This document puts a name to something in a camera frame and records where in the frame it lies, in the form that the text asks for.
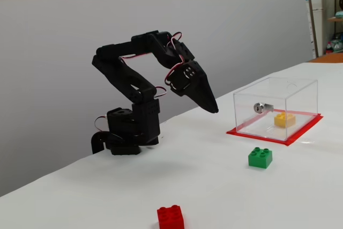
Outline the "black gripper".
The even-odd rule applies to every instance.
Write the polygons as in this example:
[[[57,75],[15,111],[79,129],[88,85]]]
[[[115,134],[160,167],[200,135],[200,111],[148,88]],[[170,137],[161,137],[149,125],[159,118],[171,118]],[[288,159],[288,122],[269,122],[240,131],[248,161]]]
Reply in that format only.
[[[209,113],[219,112],[207,75],[198,62],[190,61],[175,68],[167,81],[175,94],[190,99]]]

